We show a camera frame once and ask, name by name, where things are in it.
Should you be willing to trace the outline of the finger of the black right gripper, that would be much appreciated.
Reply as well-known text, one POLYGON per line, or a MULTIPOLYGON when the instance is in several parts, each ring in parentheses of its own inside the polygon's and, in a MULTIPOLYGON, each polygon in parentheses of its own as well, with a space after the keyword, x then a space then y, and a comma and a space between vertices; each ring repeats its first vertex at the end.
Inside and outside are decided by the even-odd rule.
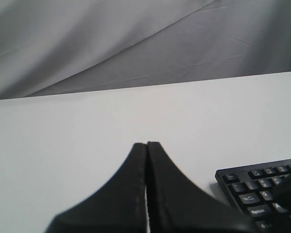
POLYGON ((273 188, 273 197, 284 208, 291 208, 291 174, 273 188))

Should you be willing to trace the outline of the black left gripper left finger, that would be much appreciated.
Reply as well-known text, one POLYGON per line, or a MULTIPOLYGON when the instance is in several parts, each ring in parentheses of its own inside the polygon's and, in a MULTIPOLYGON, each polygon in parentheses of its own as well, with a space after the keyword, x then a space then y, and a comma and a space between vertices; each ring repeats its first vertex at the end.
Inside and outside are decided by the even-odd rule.
POLYGON ((135 143, 118 171, 93 195, 58 214, 48 233, 145 233, 147 149, 135 143))

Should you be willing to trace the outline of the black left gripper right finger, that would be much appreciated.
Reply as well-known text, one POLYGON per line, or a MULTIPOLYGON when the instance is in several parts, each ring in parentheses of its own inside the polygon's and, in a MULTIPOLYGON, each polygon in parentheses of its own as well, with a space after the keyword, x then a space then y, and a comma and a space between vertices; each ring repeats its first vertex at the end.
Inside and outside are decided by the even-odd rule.
POLYGON ((257 233, 253 219, 187 178, 159 142, 148 142, 145 182, 152 233, 257 233))

